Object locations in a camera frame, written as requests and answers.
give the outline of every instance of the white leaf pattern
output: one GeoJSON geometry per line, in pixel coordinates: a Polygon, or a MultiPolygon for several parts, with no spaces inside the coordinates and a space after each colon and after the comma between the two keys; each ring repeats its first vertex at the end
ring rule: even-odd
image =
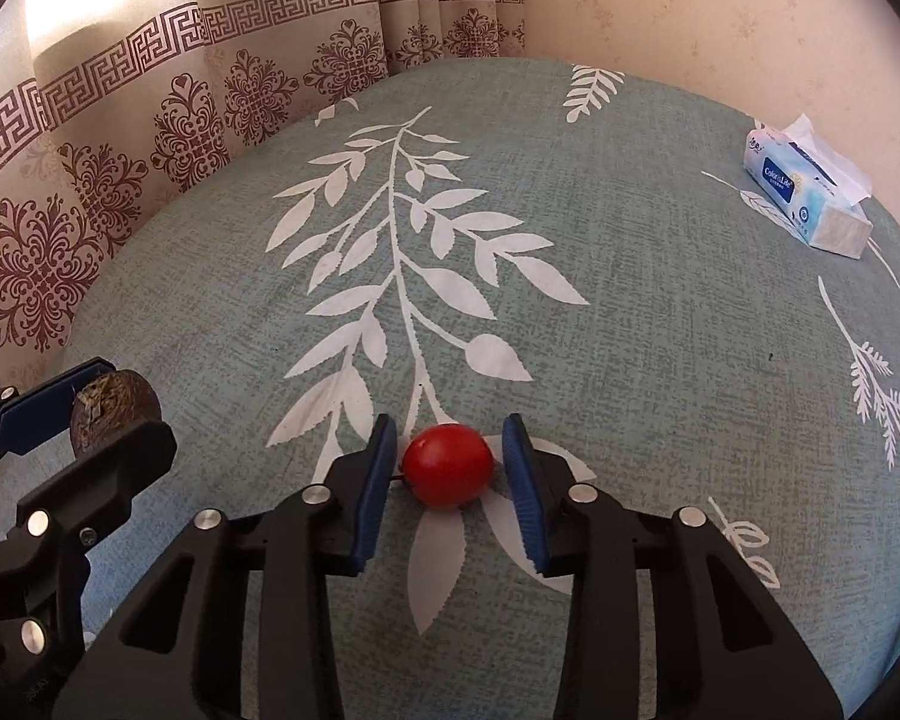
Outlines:
{"type": "Polygon", "coordinates": [[[521,220],[510,214],[501,214],[497,211],[475,211],[472,214],[463,214],[453,219],[453,225],[458,230],[470,230],[471,232],[492,232],[493,230],[506,230],[523,224],[521,220]]]}
{"type": "Polygon", "coordinates": [[[370,400],[367,382],[352,365],[341,371],[341,389],[347,421],[361,439],[370,440],[370,432],[373,430],[373,401],[370,400]]]}
{"type": "Polygon", "coordinates": [[[302,436],[327,418],[341,399],[337,391],[339,379],[339,373],[331,373],[311,386],[280,420],[266,445],[274,446],[302,436]]]}
{"type": "Polygon", "coordinates": [[[350,161],[350,177],[356,181],[360,178],[360,174],[364,171],[364,167],[366,166],[367,158],[362,151],[358,151],[353,155],[353,159],[350,161]]]}
{"type": "Polygon", "coordinates": [[[759,555],[748,556],[744,552],[745,549],[752,550],[765,547],[770,543],[770,537],[752,522],[729,522],[712,497],[708,497],[707,502],[711,505],[713,511],[717,512],[717,517],[720,518],[721,532],[724,538],[737,551],[737,554],[754,570],[754,573],[765,586],[773,590],[780,589],[780,579],[776,576],[773,565],[770,565],[770,562],[765,557],[759,557],[759,555]]]}
{"type": "Polygon", "coordinates": [[[473,338],[463,349],[463,355],[472,370],[482,375],[512,382],[533,381],[514,348],[499,336],[483,333],[473,338]]]}
{"type": "Polygon", "coordinates": [[[418,170],[416,167],[413,170],[407,170],[407,174],[404,176],[404,178],[407,180],[407,183],[413,187],[413,189],[416,189],[417,191],[421,191],[423,189],[423,170],[418,170]]]}
{"type": "Polygon", "coordinates": [[[432,175],[434,178],[444,178],[447,181],[458,181],[458,177],[447,170],[446,165],[424,165],[423,172],[426,175],[432,175]]]}
{"type": "Polygon", "coordinates": [[[340,202],[340,198],[343,197],[343,193],[346,191],[346,185],[346,165],[340,165],[330,173],[330,177],[323,186],[323,194],[331,207],[340,202]]]}
{"type": "Polygon", "coordinates": [[[317,113],[317,117],[314,119],[314,127],[319,127],[320,122],[322,122],[324,119],[333,119],[333,117],[336,116],[336,114],[337,114],[336,105],[327,105],[326,108],[320,109],[319,112],[317,113]]]}
{"type": "Polygon", "coordinates": [[[780,589],[780,579],[776,576],[773,565],[770,565],[759,555],[750,555],[749,557],[746,557],[745,560],[746,564],[754,570],[754,574],[759,576],[760,581],[762,581],[763,584],[773,590],[780,589]]]}
{"type": "Polygon", "coordinates": [[[820,289],[823,304],[826,305],[850,347],[850,355],[853,358],[850,375],[853,402],[857,404],[856,413],[860,415],[863,422],[866,422],[871,416],[872,408],[872,416],[877,422],[884,440],[884,454],[881,459],[886,459],[888,470],[893,470],[898,461],[900,465],[900,392],[886,386],[886,382],[882,381],[883,377],[893,376],[890,363],[869,341],[856,343],[837,315],[820,276],[817,277],[817,286],[820,289]]]}
{"type": "Polygon", "coordinates": [[[580,117],[580,114],[590,115],[590,105],[600,110],[602,103],[610,102],[610,95],[617,93],[617,83],[623,83],[624,76],[622,73],[612,73],[609,70],[602,70],[587,65],[578,65],[573,70],[573,79],[570,81],[570,90],[567,92],[566,100],[562,103],[563,107],[570,108],[567,111],[567,122],[573,124],[580,117]]]}
{"type": "Polygon", "coordinates": [[[305,371],[316,367],[321,362],[326,362],[346,349],[351,343],[357,340],[357,333],[360,332],[360,322],[351,322],[338,327],[329,336],[324,338],[314,348],[300,358],[299,362],[294,365],[284,378],[289,379],[292,376],[298,376],[305,371]]]}
{"type": "Polygon", "coordinates": [[[354,151],[336,151],[333,154],[324,154],[322,157],[314,157],[311,165],[338,165],[340,162],[349,162],[353,159],[354,151]]]}
{"type": "Polygon", "coordinates": [[[351,132],[351,138],[356,138],[358,135],[365,135],[367,132],[376,132],[379,129],[390,129],[392,124],[373,124],[372,127],[361,127],[356,132],[351,132]]]}
{"type": "Polygon", "coordinates": [[[355,308],[367,305],[370,300],[380,294],[380,288],[375,285],[351,287],[336,295],[330,295],[327,300],[317,303],[307,312],[308,317],[339,317],[341,314],[353,311],[355,308]]]}
{"type": "Polygon", "coordinates": [[[443,211],[447,208],[456,208],[458,205],[463,205],[486,193],[486,189],[447,189],[438,191],[437,194],[426,201],[425,205],[427,208],[432,208],[435,211],[443,211]]]}
{"type": "Polygon", "coordinates": [[[361,320],[364,354],[367,360],[373,362],[376,367],[384,367],[386,362],[386,334],[377,317],[367,314],[361,320]]]}
{"type": "Polygon", "coordinates": [[[493,253],[492,244],[485,241],[477,241],[473,247],[473,265],[477,269],[480,278],[492,287],[499,287],[497,280],[497,258],[493,253]]]}
{"type": "Polygon", "coordinates": [[[481,319],[496,319],[490,303],[480,290],[456,271],[445,268],[421,268],[420,275],[439,298],[451,308],[481,319]]]}
{"type": "Polygon", "coordinates": [[[890,264],[883,258],[883,254],[880,253],[880,247],[876,245],[876,241],[873,238],[866,239],[866,245],[869,247],[869,250],[874,252],[876,258],[883,263],[884,268],[887,269],[888,274],[890,274],[890,278],[893,279],[893,283],[895,283],[896,288],[900,290],[900,282],[896,280],[896,274],[893,272],[893,269],[890,267],[890,264]]]}
{"type": "Polygon", "coordinates": [[[326,281],[327,276],[332,274],[333,271],[336,271],[340,261],[341,253],[338,251],[329,251],[317,260],[317,264],[314,266],[314,272],[310,276],[310,285],[307,287],[308,295],[326,281]]]}
{"type": "Polygon", "coordinates": [[[292,237],[300,230],[300,227],[303,227],[307,223],[308,218],[313,213],[314,210],[314,201],[316,201],[317,196],[311,191],[308,196],[306,196],[303,200],[300,200],[298,204],[290,208],[287,213],[283,215],[283,218],[279,220],[276,224],[276,228],[274,228],[274,234],[271,235],[271,240],[266,243],[266,250],[273,251],[276,247],[278,247],[282,242],[292,237]]]}
{"type": "Polygon", "coordinates": [[[426,509],[407,565],[410,614],[420,635],[443,609],[463,569],[466,535],[459,509],[426,509]]]}
{"type": "Polygon", "coordinates": [[[550,263],[535,257],[512,257],[511,261],[521,274],[527,277],[530,284],[533,284],[541,293],[554,298],[554,300],[559,300],[561,303],[578,306],[590,305],[550,263]]]}
{"type": "Polygon", "coordinates": [[[504,251],[507,254],[519,254],[522,251],[534,251],[553,245],[553,242],[545,237],[533,233],[509,233],[491,238],[489,243],[494,251],[504,251]]]}
{"type": "Polygon", "coordinates": [[[464,157],[462,154],[455,154],[453,151],[438,151],[436,154],[431,154],[428,159],[442,159],[444,162],[458,162],[461,159],[469,159],[469,157],[464,157]]]}
{"type": "Polygon", "coordinates": [[[352,271],[357,265],[365,263],[367,259],[370,258],[370,255],[376,251],[376,248],[377,231],[367,230],[367,232],[353,242],[350,250],[346,252],[346,257],[343,257],[343,261],[340,264],[341,275],[346,274],[348,271],[352,271]]]}
{"type": "Polygon", "coordinates": [[[301,181],[299,184],[291,186],[290,189],[285,189],[280,194],[275,194],[274,197],[292,197],[295,194],[303,194],[305,191],[311,191],[323,186],[323,182],[326,180],[324,176],[322,178],[311,178],[309,181],[301,181]]]}
{"type": "Polygon", "coordinates": [[[797,228],[794,227],[793,223],[789,218],[786,218],[783,215],[783,211],[780,211],[778,207],[773,203],[773,201],[766,199],[762,194],[756,194],[755,191],[747,191],[740,190],[740,199],[749,205],[752,209],[754,209],[757,213],[761,215],[765,215],[770,221],[779,227],[783,227],[788,233],[790,233],[794,238],[796,238],[799,242],[806,245],[806,241],[803,240],[803,237],[799,232],[797,232],[797,228]]]}
{"type": "Polygon", "coordinates": [[[434,228],[430,234],[430,247],[437,255],[437,259],[442,260],[453,248],[454,231],[453,224],[444,217],[434,219],[434,228]]]}
{"type": "Polygon", "coordinates": [[[308,254],[313,254],[327,242],[328,237],[326,233],[309,237],[287,255],[287,259],[283,261],[283,267],[285,268],[298,260],[302,260],[308,254]]]}
{"type": "Polygon", "coordinates": [[[410,227],[413,232],[421,232],[427,226],[427,212],[419,205],[410,208],[410,227]]]}

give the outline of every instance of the tissue pack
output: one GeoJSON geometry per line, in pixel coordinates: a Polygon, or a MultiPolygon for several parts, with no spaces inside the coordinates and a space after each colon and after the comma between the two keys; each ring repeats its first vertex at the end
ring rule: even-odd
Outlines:
{"type": "Polygon", "coordinates": [[[744,167],[809,245],[860,259],[874,225],[787,135],[754,129],[746,138],[744,167]]]}

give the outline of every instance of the black plastic bracket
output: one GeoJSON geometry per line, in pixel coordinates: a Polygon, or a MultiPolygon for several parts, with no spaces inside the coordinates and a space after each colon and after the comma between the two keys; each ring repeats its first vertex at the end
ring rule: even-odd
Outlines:
{"type": "Polygon", "coordinates": [[[20,501],[0,541],[0,694],[52,702],[83,656],[85,553],[130,518],[132,499],[170,469],[175,451],[166,424],[139,420],[20,501]]]}
{"type": "Polygon", "coordinates": [[[842,720],[836,693],[783,610],[699,509],[669,519],[577,485],[566,461],[527,458],[548,576],[573,574],[554,718],[634,720],[639,709],[636,571],[650,570],[660,720],[842,720]],[[752,681],[759,675],[759,702],[752,681]]]}
{"type": "Polygon", "coordinates": [[[232,521],[200,512],[103,628],[53,720],[239,717],[250,571],[263,572],[261,719],[343,718],[325,577],[355,576],[372,554],[376,533],[362,527],[379,523],[386,486],[374,502],[366,496],[379,480],[389,485],[394,435],[381,415],[366,449],[269,512],[232,521]]]}

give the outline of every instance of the blue gripper pad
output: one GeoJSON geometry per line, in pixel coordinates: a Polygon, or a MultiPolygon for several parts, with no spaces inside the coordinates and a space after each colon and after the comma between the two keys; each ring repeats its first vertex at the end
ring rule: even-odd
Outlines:
{"type": "Polygon", "coordinates": [[[550,564],[543,504],[530,472],[533,459],[529,457],[529,453],[533,452],[533,447],[523,422],[517,415],[510,415],[504,420],[503,448],[506,481],[514,498],[523,548],[533,562],[533,567],[542,574],[550,564]]]}
{"type": "Polygon", "coordinates": [[[386,415],[381,415],[374,428],[375,434],[378,431],[381,431],[378,442],[374,441],[376,436],[370,437],[370,445],[373,446],[376,443],[376,449],[353,518],[354,538],[351,557],[359,571],[364,570],[367,561],[373,557],[376,551],[377,536],[380,536],[380,525],[384,519],[386,493],[389,490],[391,474],[394,473],[396,465],[396,425],[394,420],[386,415]]]}
{"type": "Polygon", "coordinates": [[[0,410],[0,453],[26,453],[70,426],[77,393],[94,379],[112,373],[112,362],[94,357],[61,373],[0,410]]]}

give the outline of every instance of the fabric texture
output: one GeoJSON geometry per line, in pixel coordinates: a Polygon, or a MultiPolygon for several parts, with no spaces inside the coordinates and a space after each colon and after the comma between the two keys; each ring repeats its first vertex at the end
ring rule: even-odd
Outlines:
{"type": "Polygon", "coordinates": [[[522,53],[522,2],[7,1],[0,384],[45,377],[98,275],[183,191],[389,73],[522,53]]]}
{"type": "MultiPolygon", "coordinates": [[[[138,370],[179,450],[90,553],[87,626],[194,512],[273,506],[375,413],[498,450],[519,412],[624,506],[703,509],[860,704],[900,637],[900,229],[880,203],[861,260],[812,250],[742,167],[752,119],[612,71],[448,60],[355,101],[194,186],[88,290],[55,368],[138,370]]],[[[0,534],[72,459],[61,436],[2,461],[0,534]]],[[[391,490],[367,573],[330,583],[347,717],[549,717],[568,589],[533,575],[501,472],[461,511],[391,490]]]]}

